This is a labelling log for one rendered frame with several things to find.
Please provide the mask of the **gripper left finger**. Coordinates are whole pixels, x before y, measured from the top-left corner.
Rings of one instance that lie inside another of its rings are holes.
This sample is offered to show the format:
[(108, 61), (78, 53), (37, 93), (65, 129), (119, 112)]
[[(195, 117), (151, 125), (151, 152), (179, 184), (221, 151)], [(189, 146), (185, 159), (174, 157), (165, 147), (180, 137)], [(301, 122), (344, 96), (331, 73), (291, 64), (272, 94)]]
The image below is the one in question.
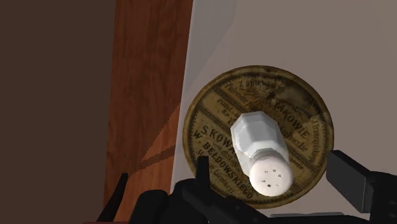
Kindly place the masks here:
[(209, 157), (200, 156), (196, 176), (178, 181), (171, 194), (163, 190), (140, 194), (129, 224), (264, 224), (264, 215), (212, 190)]

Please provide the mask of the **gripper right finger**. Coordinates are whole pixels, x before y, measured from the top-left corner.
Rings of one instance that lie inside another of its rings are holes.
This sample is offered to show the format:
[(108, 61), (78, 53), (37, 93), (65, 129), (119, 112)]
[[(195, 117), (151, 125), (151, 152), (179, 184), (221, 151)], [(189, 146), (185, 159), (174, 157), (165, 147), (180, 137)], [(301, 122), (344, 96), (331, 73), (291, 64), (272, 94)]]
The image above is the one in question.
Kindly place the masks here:
[(358, 212), (370, 215), (370, 224), (397, 224), (397, 175), (371, 171), (331, 150), (326, 179)]

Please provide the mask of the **white salt shaker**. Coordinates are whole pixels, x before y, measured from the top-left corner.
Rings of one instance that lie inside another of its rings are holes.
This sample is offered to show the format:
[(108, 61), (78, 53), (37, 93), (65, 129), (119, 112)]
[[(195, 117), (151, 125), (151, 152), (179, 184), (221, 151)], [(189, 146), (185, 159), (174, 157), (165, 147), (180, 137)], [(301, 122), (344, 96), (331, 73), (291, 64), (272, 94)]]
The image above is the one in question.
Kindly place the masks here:
[(267, 197), (286, 193), (294, 174), (277, 122), (262, 111), (243, 113), (230, 132), (240, 167), (251, 186)]

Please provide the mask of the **round yellowed printed tin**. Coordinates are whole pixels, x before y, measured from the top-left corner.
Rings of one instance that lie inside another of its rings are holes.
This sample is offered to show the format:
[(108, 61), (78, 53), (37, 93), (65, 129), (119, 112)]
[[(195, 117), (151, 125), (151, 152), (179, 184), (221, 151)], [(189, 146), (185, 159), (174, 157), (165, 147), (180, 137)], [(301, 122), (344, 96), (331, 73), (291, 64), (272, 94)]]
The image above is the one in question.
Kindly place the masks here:
[[(294, 182), (283, 195), (255, 192), (232, 146), (231, 126), (242, 113), (262, 111), (286, 141)], [(270, 66), (244, 66), (210, 81), (194, 98), (183, 125), (183, 150), (192, 171), (207, 156), (211, 188), (257, 209), (289, 204), (312, 190), (333, 149), (333, 122), (321, 96), (297, 75)]]

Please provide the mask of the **brown wooden furniture panel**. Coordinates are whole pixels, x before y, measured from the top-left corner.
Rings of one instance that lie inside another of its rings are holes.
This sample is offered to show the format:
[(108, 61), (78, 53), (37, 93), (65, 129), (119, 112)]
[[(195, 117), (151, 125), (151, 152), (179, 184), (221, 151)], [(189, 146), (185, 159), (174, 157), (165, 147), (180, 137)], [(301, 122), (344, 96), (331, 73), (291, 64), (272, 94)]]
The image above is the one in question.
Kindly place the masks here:
[(129, 180), (116, 221), (146, 190), (169, 191), (193, 0), (116, 0), (106, 180)]

